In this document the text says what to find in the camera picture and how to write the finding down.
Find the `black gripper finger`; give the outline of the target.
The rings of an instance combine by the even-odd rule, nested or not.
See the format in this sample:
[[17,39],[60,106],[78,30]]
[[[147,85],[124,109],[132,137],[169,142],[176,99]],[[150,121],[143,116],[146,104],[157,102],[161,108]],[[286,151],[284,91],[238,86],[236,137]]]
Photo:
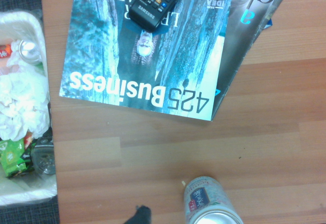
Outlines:
[[151,224],[152,212],[147,206],[141,205],[137,207],[135,214],[129,218],[124,224]]

